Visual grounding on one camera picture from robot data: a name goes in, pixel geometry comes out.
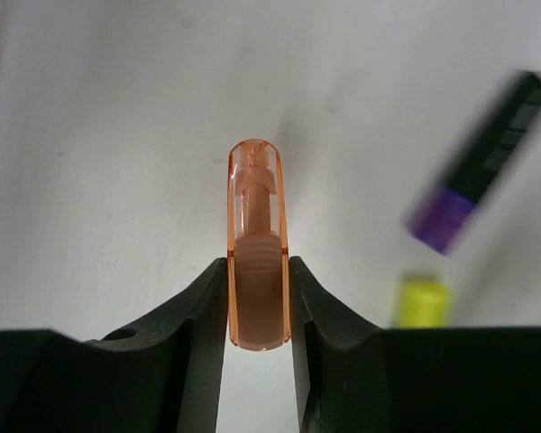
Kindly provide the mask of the orange highlighter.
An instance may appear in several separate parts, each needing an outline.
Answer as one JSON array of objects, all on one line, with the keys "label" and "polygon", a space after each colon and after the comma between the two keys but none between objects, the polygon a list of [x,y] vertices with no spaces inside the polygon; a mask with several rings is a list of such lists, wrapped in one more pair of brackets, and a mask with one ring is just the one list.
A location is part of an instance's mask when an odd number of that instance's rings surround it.
[{"label": "orange highlighter", "polygon": [[262,352],[291,337],[289,244],[279,151],[262,139],[229,152],[227,180],[228,331]]}]

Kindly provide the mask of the black purple marker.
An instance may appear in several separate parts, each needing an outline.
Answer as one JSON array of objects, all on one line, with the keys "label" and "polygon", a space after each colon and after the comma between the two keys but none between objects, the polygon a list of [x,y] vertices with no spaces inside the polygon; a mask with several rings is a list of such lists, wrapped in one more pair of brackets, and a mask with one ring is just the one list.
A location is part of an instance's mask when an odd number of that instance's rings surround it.
[{"label": "black purple marker", "polygon": [[406,220],[409,234],[447,254],[496,179],[527,146],[541,119],[541,73],[522,70],[464,137],[433,187]]}]

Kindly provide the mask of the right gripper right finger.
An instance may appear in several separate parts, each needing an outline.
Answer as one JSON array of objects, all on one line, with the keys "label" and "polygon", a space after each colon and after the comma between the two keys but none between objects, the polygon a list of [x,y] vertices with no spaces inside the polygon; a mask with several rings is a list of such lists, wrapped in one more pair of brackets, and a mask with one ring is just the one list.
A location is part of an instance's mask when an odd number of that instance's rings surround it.
[{"label": "right gripper right finger", "polygon": [[541,432],[541,327],[385,329],[289,261],[303,432]]}]

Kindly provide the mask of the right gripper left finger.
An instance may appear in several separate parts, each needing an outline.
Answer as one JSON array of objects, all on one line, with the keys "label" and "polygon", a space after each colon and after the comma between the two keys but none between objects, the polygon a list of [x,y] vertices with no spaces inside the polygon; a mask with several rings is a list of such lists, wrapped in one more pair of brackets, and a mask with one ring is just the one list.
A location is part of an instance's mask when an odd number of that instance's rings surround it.
[{"label": "right gripper left finger", "polygon": [[0,331],[0,432],[212,432],[227,265],[99,340]]}]

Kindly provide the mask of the black yellow highlighter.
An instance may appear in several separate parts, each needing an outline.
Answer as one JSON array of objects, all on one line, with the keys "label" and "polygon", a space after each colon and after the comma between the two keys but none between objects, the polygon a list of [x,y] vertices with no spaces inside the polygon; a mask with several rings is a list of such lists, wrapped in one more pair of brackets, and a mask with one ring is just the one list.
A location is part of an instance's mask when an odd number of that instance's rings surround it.
[{"label": "black yellow highlighter", "polygon": [[399,284],[393,326],[399,328],[445,327],[453,294],[430,273],[409,273]]}]

